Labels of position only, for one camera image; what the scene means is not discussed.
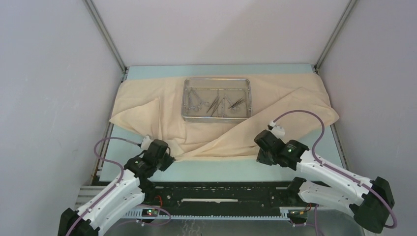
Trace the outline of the beige cloth wrap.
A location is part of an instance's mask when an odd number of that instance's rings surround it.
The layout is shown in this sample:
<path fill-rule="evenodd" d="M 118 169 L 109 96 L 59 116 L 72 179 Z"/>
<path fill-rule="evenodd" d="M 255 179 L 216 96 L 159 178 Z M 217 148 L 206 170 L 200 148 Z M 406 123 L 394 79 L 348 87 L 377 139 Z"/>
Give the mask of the beige cloth wrap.
<path fill-rule="evenodd" d="M 241 123 L 186 122 L 181 116 L 185 77 L 123 82 L 111 123 L 164 140 L 177 161 L 255 160 L 254 138 L 276 119 L 284 141 L 297 140 L 321 124 L 339 119 L 322 79 L 314 73 L 246 74 L 252 93 L 252 117 Z"/>

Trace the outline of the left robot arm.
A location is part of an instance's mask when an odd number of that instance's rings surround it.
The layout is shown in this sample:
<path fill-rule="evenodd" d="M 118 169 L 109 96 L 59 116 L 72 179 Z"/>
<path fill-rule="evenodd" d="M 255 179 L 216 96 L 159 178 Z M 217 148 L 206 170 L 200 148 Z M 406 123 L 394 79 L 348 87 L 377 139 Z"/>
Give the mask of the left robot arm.
<path fill-rule="evenodd" d="M 93 149 L 98 159 L 116 165 L 119 174 L 87 203 L 76 210 L 68 208 L 61 214 L 59 236 L 103 236 L 133 207 L 153 203 L 156 190 L 150 177 L 157 171 L 167 170 L 175 158 L 163 140 L 145 136 L 140 143 L 126 142 L 138 146 L 141 153 L 124 165 L 103 158 L 97 148 Z"/>

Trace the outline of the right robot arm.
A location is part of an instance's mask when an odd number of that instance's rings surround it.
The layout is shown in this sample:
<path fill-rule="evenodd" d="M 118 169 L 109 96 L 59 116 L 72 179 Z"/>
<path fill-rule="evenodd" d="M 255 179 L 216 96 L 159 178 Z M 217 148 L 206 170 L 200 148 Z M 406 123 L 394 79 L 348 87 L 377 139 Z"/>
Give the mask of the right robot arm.
<path fill-rule="evenodd" d="M 328 206 L 349 215 L 361 227 L 375 234 L 387 227 L 395 201 L 386 179 L 377 177 L 372 180 L 345 170 L 299 141 L 283 142 L 284 134 L 284 129 L 273 122 L 260 132 L 254 139 L 260 148 L 257 161 L 290 168 L 325 184 L 321 186 L 306 178 L 295 177 L 287 188 L 288 203 Z"/>

